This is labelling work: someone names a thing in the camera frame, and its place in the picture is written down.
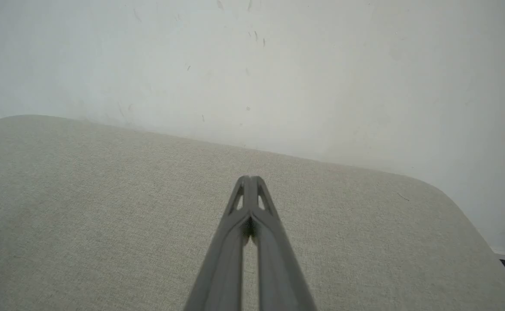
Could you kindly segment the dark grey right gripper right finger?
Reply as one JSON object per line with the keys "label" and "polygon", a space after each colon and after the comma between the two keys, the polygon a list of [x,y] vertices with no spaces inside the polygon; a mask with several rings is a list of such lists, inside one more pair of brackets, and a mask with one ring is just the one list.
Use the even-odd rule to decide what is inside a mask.
{"label": "dark grey right gripper right finger", "polygon": [[292,249],[268,186],[251,177],[251,220],[258,248],[259,309],[261,311],[316,311],[300,264]]}

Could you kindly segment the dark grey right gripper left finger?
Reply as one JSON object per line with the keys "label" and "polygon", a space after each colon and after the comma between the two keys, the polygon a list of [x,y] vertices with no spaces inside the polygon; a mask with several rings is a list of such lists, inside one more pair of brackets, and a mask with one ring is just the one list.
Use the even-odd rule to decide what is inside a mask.
{"label": "dark grey right gripper left finger", "polygon": [[237,205],[245,198],[248,179],[237,179],[185,303],[186,311],[241,310],[243,249],[250,211]]}

